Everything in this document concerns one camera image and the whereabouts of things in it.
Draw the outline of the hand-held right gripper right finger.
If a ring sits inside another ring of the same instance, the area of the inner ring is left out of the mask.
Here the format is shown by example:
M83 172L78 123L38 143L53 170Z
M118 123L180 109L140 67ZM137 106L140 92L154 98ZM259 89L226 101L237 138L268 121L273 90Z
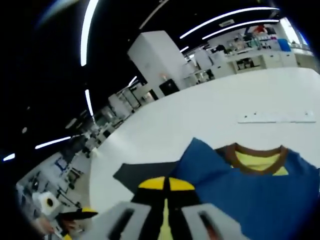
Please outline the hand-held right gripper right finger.
M175 240L240 240L240 224L211 203L202 203L195 187L169 177L168 223Z

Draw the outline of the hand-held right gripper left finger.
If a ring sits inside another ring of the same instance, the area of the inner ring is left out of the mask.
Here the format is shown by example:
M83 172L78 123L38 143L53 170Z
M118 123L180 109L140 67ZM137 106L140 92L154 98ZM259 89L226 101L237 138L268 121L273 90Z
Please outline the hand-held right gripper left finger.
M164 176L138 185L130 201L120 201L98 214L82 240L157 240L165 207Z

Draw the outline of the person's left hand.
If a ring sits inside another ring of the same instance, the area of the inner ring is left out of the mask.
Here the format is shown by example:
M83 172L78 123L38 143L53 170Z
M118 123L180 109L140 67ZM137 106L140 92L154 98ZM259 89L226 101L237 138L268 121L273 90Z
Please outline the person's left hand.
M42 236L55 234L61 240L72 240L72 232L79 226L74 220L50 221L45 216L36 218L33 225Z

